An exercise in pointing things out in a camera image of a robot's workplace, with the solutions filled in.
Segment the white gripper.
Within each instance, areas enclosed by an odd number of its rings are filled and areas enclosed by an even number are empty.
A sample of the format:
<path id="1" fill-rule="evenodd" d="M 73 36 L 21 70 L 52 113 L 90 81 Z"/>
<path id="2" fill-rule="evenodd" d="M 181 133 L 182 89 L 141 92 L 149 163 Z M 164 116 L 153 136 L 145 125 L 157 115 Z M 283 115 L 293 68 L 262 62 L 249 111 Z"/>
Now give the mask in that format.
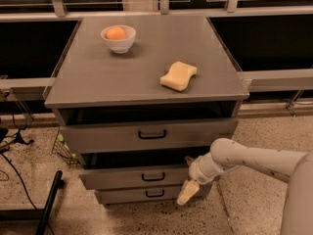
<path id="1" fill-rule="evenodd" d="M 189 166 L 189 175 L 192 180 L 186 180 L 182 186 L 176 201 L 180 206 L 185 205 L 198 193 L 200 185 L 211 182 L 220 173 L 220 165 L 213 160 L 211 154 L 199 156 L 196 159 L 187 156 L 185 161 Z"/>

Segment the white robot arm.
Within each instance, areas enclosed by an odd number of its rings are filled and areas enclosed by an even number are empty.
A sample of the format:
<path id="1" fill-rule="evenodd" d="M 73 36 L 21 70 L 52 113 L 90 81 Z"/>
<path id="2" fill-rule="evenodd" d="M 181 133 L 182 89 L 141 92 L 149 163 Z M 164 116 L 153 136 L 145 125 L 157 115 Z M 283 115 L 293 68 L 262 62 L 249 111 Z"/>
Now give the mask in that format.
<path id="1" fill-rule="evenodd" d="M 281 235 L 313 235 L 313 153 L 309 152 L 253 148 L 219 138 L 207 154 L 189 160 L 189 179 L 177 203 L 186 204 L 201 186 L 240 166 L 288 184 Z"/>

